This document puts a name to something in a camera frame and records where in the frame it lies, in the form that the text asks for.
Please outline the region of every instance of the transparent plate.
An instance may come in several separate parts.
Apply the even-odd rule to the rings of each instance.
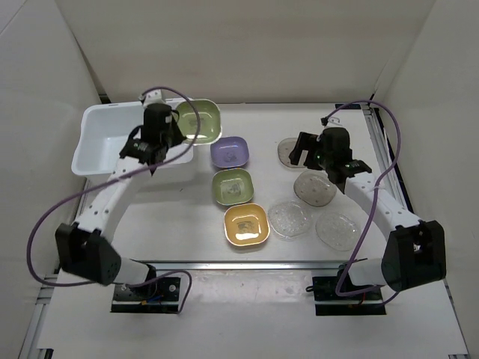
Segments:
[[[336,251],[351,251],[359,240],[359,226],[345,215],[324,212],[316,222],[316,234]]]
[[[305,168],[303,163],[305,163],[307,153],[303,151],[301,158],[297,165],[292,165],[290,161],[290,153],[294,150],[298,138],[285,138],[278,145],[278,157],[283,165],[289,168]]]
[[[273,230],[290,238],[308,232],[312,225],[311,214],[297,200],[284,200],[268,209],[268,218]]]
[[[322,207],[330,203],[338,188],[329,182],[328,177],[320,171],[304,171],[293,185],[294,193],[300,200],[310,206]]]

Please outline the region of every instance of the white wall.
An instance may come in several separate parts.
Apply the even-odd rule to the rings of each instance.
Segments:
[[[438,0],[387,94],[415,211],[447,236],[448,282],[479,358],[479,2]],[[388,129],[393,130],[388,122]]]
[[[49,206],[81,188],[70,162],[82,112],[98,103],[54,0],[22,3],[0,3],[2,358],[17,357],[38,294],[25,264],[28,234]],[[65,206],[57,211],[40,231],[34,246],[40,273],[52,270],[55,226],[72,210],[73,206]]]
[[[434,0],[57,3],[114,102],[158,84],[217,102],[328,102],[383,92]]]

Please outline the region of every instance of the cable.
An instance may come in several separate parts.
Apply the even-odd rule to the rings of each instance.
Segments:
[[[167,277],[172,274],[176,273],[184,273],[188,276],[189,282],[188,282],[188,288],[186,288],[185,296],[183,297],[183,300],[181,301],[180,307],[178,308],[177,314],[180,314],[181,311],[183,310],[183,306],[185,305],[185,301],[188,298],[189,290],[192,288],[193,284],[193,277],[188,271],[184,271],[182,269],[178,269],[176,271],[167,271],[166,273],[163,273],[159,275],[158,277],[152,278],[150,280],[147,280],[146,282],[140,283],[140,284],[127,284],[127,288],[139,288],[140,286],[147,286],[148,284],[152,284],[157,282],[158,280]]]
[[[361,298],[361,300],[359,301],[359,303],[355,304],[354,307],[360,307],[360,306],[362,306],[362,304],[364,303],[365,300],[366,300],[366,292],[362,293],[362,298]]]
[[[152,301],[159,301],[162,298],[162,295],[157,295],[156,297],[147,299],[146,301],[142,301],[141,304],[145,305],[147,303],[151,303]]]
[[[151,295],[149,295],[147,301],[149,301],[155,294],[158,292],[158,282],[155,284],[155,289],[151,291]]]
[[[128,139],[129,140],[132,140],[137,134],[138,134],[138,131],[140,129],[143,129],[143,125],[138,125],[137,127],[135,127],[134,129],[132,129],[132,131],[129,133],[128,135]]]
[[[391,303],[393,299],[396,298],[398,295],[399,295],[399,292],[396,292],[395,294],[390,296],[388,299],[386,299],[384,302],[382,302],[381,304],[378,304],[376,307],[377,308],[384,307],[387,303]]]
[[[144,99],[144,95],[152,90],[167,90],[167,91],[170,91],[170,92],[173,92],[175,93],[176,95],[178,96],[181,96],[182,98],[185,99],[185,101],[192,107],[195,115],[196,115],[196,121],[197,121],[197,128],[196,128],[196,133],[195,133],[195,137],[193,138],[193,140],[189,143],[188,147],[183,151],[181,152],[180,154],[176,155],[175,157],[173,157],[172,159],[168,159],[166,161],[163,161],[161,163],[157,163],[157,164],[154,164],[154,165],[150,165],[148,167],[144,167],[144,168],[140,168],[138,170],[134,170],[134,171],[131,171],[131,172],[128,172],[122,176],[119,176],[117,178],[114,178],[110,181],[107,181],[107,182],[104,182],[104,183],[101,183],[99,185],[94,185],[93,187],[90,187],[88,189],[85,189],[83,191],[80,191],[78,193],[75,193],[75,194],[72,194],[70,195],[69,197],[66,197],[64,198],[63,200],[59,201],[58,203],[54,204],[53,206],[51,206],[45,213],[43,213],[41,215],[41,217],[38,219],[37,223],[33,226],[33,229],[31,230],[30,232],[30,236],[28,237],[28,241],[27,241],[27,266],[28,266],[28,271],[30,272],[31,276],[39,283],[45,285],[45,286],[58,286],[58,287],[70,287],[70,286],[83,286],[85,284],[90,284],[90,283],[94,283],[94,282],[91,282],[91,281],[85,281],[85,282],[78,282],[78,283],[54,283],[54,282],[49,282],[47,280],[44,280],[43,278],[41,278],[37,272],[35,272],[34,268],[33,268],[33,263],[31,261],[31,247],[33,245],[33,241],[34,241],[34,238],[35,238],[35,234],[37,234],[37,231],[38,229],[40,228],[41,224],[48,218],[49,215],[51,215],[58,207],[60,206],[63,206],[65,203],[68,203],[70,202],[71,200],[74,200],[76,198],[79,198],[81,197],[82,195],[84,194],[87,194],[87,193],[90,193],[90,192],[93,192],[93,191],[97,191],[99,189],[102,189],[102,188],[106,188],[106,187],[109,187],[110,185],[113,185],[114,183],[116,182],[119,182],[120,180],[124,180],[125,178],[129,178],[129,177],[132,177],[132,176],[135,176],[136,174],[140,174],[141,172],[145,172],[145,171],[151,171],[151,170],[154,170],[158,167],[161,167],[161,166],[164,166],[164,165],[167,165],[168,163],[171,163],[173,161],[176,161],[177,159],[179,159],[181,156],[185,155],[188,151],[190,151],[193,147],[193,145],[195,144],[196,140],[198,139],[198,136],[200,134],[200,126],[201,126],[201,121],[200,121],[200,114],[198,113],[198,110],[196,109],[196,107],[193,105],[193,103],[191,102],[191,100],[186,96],[186,95],[183,95],[181,92],[173,89],[173,88],[169,88],[169,87],[166,87],[166,86],[156,86],[154,88],[150,88],[148,90],[146,90],[145,92],[143,92],[140,96],[140,99],[143,100]]]
[[[323,119],[328,120],[336,112],[338,112],[338,111],[342,110],[343,108],[346,108],[350,105],[353,105],[355,103],[367,103],[367,104],[372,103],[374,105],[378,105],[380,108],[384,109],[384,111],[386,111],[389,114],[389,116],[392,119],[392,122],[394,123],[394,127],[396,128],[397,147],[396,147],[396,156],[394,157],[394,160],[389,165],[389,167],[386,168],[386,170],[384,172],[382,172],[382,174],[379,175],[379,177],[376,180],[376,183],[374,184],[375,188],[374,188],[373,203],[371,205],[371,210],[369,212],[369,216],[367,218],[366,225],[364,226],[364,229],[361,233],[361,236],[359,237],[358,243],[354,247],[354,250],[351,253],[350,260],[347,262],[346,268],[344,269],[342,275],[340,276],[339,281],[338,281],[338,285],[336,286],[336,290],[335,290],[336,295],[338,295],[340,297],[349,297],[349,296],[352,296],[352,295],[358,295],[358,294],[370,292],[371,290],[375,290],[375,289],[378,289],[378,288],[381,287],[381,286],[369,286],[368,288],[353,290],[351,292],[342,292],[341,291],[341,287],[343,286],[343,283],[346,280],[346,277],[347,277],[348,272],[350,271],[351,265],[354,263],[355,258],[358,255],[359,248],[361,248],[362,243],[364,242],[364,239],[366,238],[367,232],[368,232],[371,224],[373,223],[374,213],[376,211],[377,201],[378,201],[378,196],[379,196],[379,184],[381,183],[382,179],[389,172],[391,172],[392,169],[394,168],[394,166],[397,164],[397,159],[399,159],[399,154],[400,154],[400,150],[401,150],[401,132],[400,132],[400,129],[399,129],[399,123],[397,122],[396,117],[393,115],[391,110],[386,105],[383,105],[381,102],[377,102],[377,101],[374,101],[372,99],[359,99],[357,101],[348,102],[348,103],[345,103],[345,104],[339,106],[338,108],[336,108],[333,112],[331,112],[329,115],[327,115]]]

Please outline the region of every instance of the purple bowl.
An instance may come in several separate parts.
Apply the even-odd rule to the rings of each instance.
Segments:
[[[220,138],[210,149],[211,160],[218,168],[241,167],[249,159],[248,144],[238,136]]]

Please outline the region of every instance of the white plastic bin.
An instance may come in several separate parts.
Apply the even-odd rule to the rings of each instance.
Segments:
[[[182,99],[169,99],[172,107]],[[139,101],[95,105],[87,108],[82,118],[82,133],[72,160],[72,172],[98,184],[108,179],[126,143],[128,134],[143,123],[143,107]],[[171,148],[166,159],[184,151],[187,144]],[[149,184],[183,182],[195,175],[193,165],[195,147],[171,164],[156,170]]]

